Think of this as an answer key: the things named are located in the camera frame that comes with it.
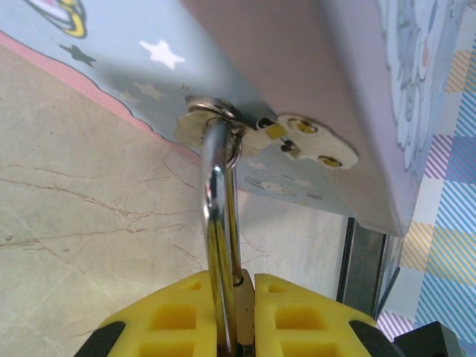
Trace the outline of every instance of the crack in marble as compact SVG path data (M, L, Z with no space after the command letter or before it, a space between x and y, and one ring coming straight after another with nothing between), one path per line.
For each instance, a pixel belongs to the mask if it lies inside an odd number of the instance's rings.
M11 315L13 315L15 318L17 318L20 323L22 323L23 325L25 325L26 327L28 327L30 329L30 331L36 335L38 335L43 341L46 342L46 344L48 346L50 346L53 351L56 353L56 356L63 356L63 354L60 352L60 350L58 349L58 346L53 342L53 340L45 335L45 333L43 333L42 331L40 331L36 326L34 326L33 324L30 324L27 320L25 320L23 318L23 316L21 316L20 314L16 313L16 312L10 312Z
M95 329L90 329L89 331L86 331L86 332L83 332L83 333L80 333L79 335L74 335L73 338L76 338L76 337L83 337L84 335L89 335L90 333L93 333L95 331Z
M67 174L67 173L62 173L60 171L56 171L56 170L50 170L50 169L45 169L43 167L25 167L25 166L22 166L22 165L8 165L8 166L3 166L3 167L0 167L2 169L10 169L10 168L19 168L19 169L24 169L24 170L35 170L35 171L45 171L47 173L54 173L56 175L60 175L60 176L65 176L65 177L68 177L70 179L98 179L99 177L98 176L80 176L80 175L71 175L71 174Z
M176 176L163 176L163 177L156 177L156 178L149 178L147 180L142 180L142 181L139 181L140 184L144 184L146 182L152 182L152 181L162 181L162 180L166 180L166 179L173 179L174 177Z
M264 250L263 247L258 247L256 245L254 245L253 243L251 243L249 240L246 239L246 237L243 233L241 233L241 235L242 235L242 238L243 238L243 243L245 243L246 245L251 247L251 249L253 249L254 251L257 251L257 252L263 254L264 257L269 257L269 254Z
M184 180L182 180L179 175L177 175L176 173L174 173L174 172L170 169L169 165L167 165L167 162L164 162L164 166L165 166L182 184L184 184L184 185L187 186L187 187L193 188L193 189L194 189L195 191L197 191L197 192L199 191L198 188L192 186L191 184L188 184L187 182L185 182Z
M22 248L23 251L46 251L46 248Z
M241 262L241 263L242 263L243 265L249 264L249 263L251 263L252 261L258 260L258 259L260 259L260 258L269 259L269 255L265 255L265 254L263 254L263 255L258 255L257 257L253 257L253 258L248 259L248 260L245 260L244 262Z
M164 225L161 227L155 227L155 228L136 228L133 229L130 226L127 226L125 228L118 228L118 229L113 229L110 231L95 231L95 232L86 232L86 233L70 233L70 234L62 234L59 236L49 236L49 237L38 237L38 238L33 238L33 239L28 239L24 240L22 242L15 242L15 243L2 243L0 244L0 248L18 248L18 247L23 247L23 246L29 246L29 245L35 245L37 243L41 244L40 240L52 240L52 239L61 239L61 238L70 238L70 237L89 237L89 236L97 236L97 235L103 235L103 234L116 234L120 232L127 232L129 234L137 234L137 233L147 233L147 232L157 232L157 231L162 231L164 229L168 228L174 228L178 227L180 229L183 229L186 227L185 224L183 223L173 223L171 225ZM42 248L23 248L23 251L41 251L43 250Z
M79 199L82 199L84 202L88 202L88 203L91 203L93 205L97 205L97 206L100 206L102 208L106 208L106 209L112 211L113 213L115 213L116 215L120 214L120 215L122 215L123 217L125 217L127 219L135 219L135 222L138 222L139 220L141 220L143 218L147 218L148 216L173 216L173 215L176 215L176 214L195 212L194 210L184 211L184 212L172 212L172 213L158 213L158 212L152 212L152 211L148 211L148 212L145 212L145 213L132 212L130 210L125 210L123 208L113 207L113 206L108 205L108 204L106 204L102 201L99 201L98 199L87 196L83 193L74 192L74 191L67 190L67 189L62 188L62 187L41 186L41 185L38 185L38 184L30 184L28 182L11 180L11 179L2 178L2 177L0 177L0 181L7 182L9 184L18 184L18 185L27 186L27 187L33 187L33 188L37 188L39 190L51 190L51 191L58 191L58 192L67 193L69 195L72 195L72 196L75 196Z
M176 245L174 242L172 242L170 239L167 238L167 241L174 247L174 248L177 248L177 250L179 250L184 256L186 256L189 260L191 260L192 262L194 262L195 264L197 264L200 268L200 270L205 270L205 268L203 267L203 265L200 263L200 261L198 260L198 258L196 256L194 256L193 254L191 254L189 251L186 251L185 249L183 249L181 246L179 245Z
M88 281L91 282L97 288L97 290L104 293L105 296L107 296L110 300L112 300L111 294L109 294L109 292L106 289L104 289L102 286L100 286L95 280L91 279L88 276L88 273L86 271L82 270L81 268L79 268L77 266L74 266L73 264L71 264L70 262L68 262L64 258L62 258L59 254L55 253L50 248L48 248L45 244L43 244L43 242L38 241L38 244L40 244L43 248L45 248L48 251L48 253L50 253L51 255L53 255L57 259L61 260L63 263L65 263L67 266L69 266L72 270L78 271L79 273L83 274L86 277L86 279L88 279Z

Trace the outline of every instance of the white star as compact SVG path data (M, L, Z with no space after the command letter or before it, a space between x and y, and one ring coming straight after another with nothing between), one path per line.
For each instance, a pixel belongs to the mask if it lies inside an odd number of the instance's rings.
M254 167L257 170L266 170L268 169L265 165L261 164L260 162L253 162L253 161L247 161L248 165L251 167Z
M298 184L302 187L313 187L309 181L298 180L296 178L294 178L293 181L294 181L295 184Z
M165 41L159 41L157 45L152 45L145 41L139 42L142 47L149 50L150 59L154 62L162 62L170 69L176 69L176 63L185 62L185 58L173 54L169 44Z
M118 94L121 100L126 100L134 105L141 102L140 99L134 98L128 91L118 91Z
M154 86L150 83L147 83L145 86L139 83L134 83L136 87L138 87L142 94L148 95L156 100L160 100L161 97L165 97L161 92L154 88Z

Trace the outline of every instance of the plaid fabric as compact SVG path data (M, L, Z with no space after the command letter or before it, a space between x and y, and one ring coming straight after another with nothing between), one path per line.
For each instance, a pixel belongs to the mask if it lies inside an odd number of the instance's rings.
M400 276L378 320L393 340L433 321L453 330L476 356L476 7L462 33L446 84ZM472 38L467 31L471 29Z

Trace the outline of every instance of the metal frame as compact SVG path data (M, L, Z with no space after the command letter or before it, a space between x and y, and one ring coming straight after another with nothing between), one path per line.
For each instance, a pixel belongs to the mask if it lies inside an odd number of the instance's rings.
M336 300L377 319L398 277L402 245L391 251L393 239L402 239L361 227L349 218L342 256ZM390 259L396 268L389 272L385 285L385 269Z

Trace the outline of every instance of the metal rod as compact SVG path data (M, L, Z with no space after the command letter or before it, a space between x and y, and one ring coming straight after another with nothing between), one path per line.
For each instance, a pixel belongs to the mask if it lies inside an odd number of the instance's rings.
M202 223L216 316L219 356L237 354L237 317L233 295L231 237L228 224L228 142L231 126L215 120L202 142Z
M226 177L228 186L226 196L228 204L228 224L230 225L231 271L233 273L233 285L237 286L243 282L243 276L239 251L237 172L234 167L227 169Z

